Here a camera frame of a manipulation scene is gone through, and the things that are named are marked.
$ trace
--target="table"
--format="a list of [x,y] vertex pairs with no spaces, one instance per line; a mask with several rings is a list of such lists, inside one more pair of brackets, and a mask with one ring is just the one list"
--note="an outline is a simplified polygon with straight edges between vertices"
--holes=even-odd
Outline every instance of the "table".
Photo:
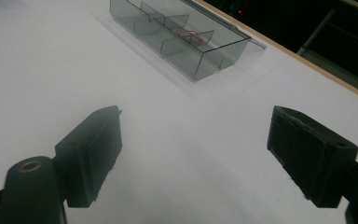
[[92,111],[122,109],[122,152],[69,223],[344,223],[305,200],[267,151],[272,108],[299,110],[358,146],[358,93],[258,36],[194,82],[116,24],[105,0],[0,0],[0,189],[7,169]]

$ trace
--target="plastic organizer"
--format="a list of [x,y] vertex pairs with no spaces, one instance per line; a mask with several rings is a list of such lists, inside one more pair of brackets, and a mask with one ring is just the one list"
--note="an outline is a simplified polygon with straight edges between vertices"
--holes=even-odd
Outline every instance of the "plastic organizer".
[[194,80],[234,64],[250,36],[180,0],[110,0],[122,26]]

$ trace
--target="acrylic box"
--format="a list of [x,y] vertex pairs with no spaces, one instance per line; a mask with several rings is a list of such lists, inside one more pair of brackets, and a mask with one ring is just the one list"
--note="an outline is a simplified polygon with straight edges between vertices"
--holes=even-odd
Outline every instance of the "acrylic box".
[[110,0],[110,12],[115,21],[194,80],[234,64],[251,39],[187,1]]

